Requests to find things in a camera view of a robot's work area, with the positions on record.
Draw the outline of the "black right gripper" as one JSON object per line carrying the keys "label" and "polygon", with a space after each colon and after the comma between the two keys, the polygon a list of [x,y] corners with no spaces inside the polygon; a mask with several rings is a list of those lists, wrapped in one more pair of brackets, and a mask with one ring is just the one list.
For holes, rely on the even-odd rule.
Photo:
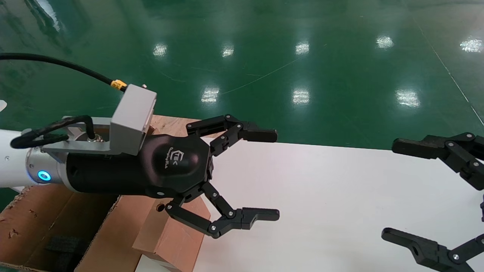
{"label": "black right gripper", "polygon": [[[484,189],[482,136],[467,132],[453,137],[427,135],[421,141],[396,138],[392,151],[424,159],[440,159],[473,188]],[[481,203],[481,210],[484,221],[484,202]],[[417,264],[438,272],[472,272],[467,261],[484,251],[483,234],[452,250],[435,241],[389,227],[382,230],[381,237],[407,248]]]}

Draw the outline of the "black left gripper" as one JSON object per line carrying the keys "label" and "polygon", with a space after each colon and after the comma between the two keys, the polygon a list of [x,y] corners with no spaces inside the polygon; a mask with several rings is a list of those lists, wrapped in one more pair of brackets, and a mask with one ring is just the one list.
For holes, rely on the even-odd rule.
{"label": "black left gripper", "polygon": [[[261,129],[222,115],[186,125],[187,137],[167,134],[148,136],[137,155],[94,155],[70,153],[66,160],[67,180],[81,193],[102,193],[150,198],[174,198],[166,206],[176,221],[218,239],[231,230],[249,230],[256,221],[277,221],[277,209],[233,209],[207,182],[218,156],[243,139],[249,142],[277,141],[276,130]],[[209,145],[200,137],[219,134]],[[182,208],[185,199],[205,194],[221,217],[211,222]]]}

